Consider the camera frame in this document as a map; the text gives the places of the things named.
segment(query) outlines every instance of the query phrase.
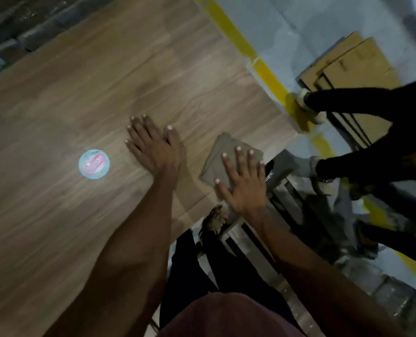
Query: stacked cardboard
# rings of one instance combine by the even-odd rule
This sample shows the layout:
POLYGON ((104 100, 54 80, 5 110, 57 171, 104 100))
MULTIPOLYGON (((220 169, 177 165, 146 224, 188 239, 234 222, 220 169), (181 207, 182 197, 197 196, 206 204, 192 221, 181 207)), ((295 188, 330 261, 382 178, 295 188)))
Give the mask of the stacked cardboard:
MULTIPOLYGON (((365 87, 393 89, 401 85, 394 67, 375 40, 364 40, 359 32, 351 33, 335 45, 302 74, 301 81, 312 91, 365 87)), ((391 126, 391 122, 368 114, 334 113, 334 116, 363 148, 384 136, 391 126)))

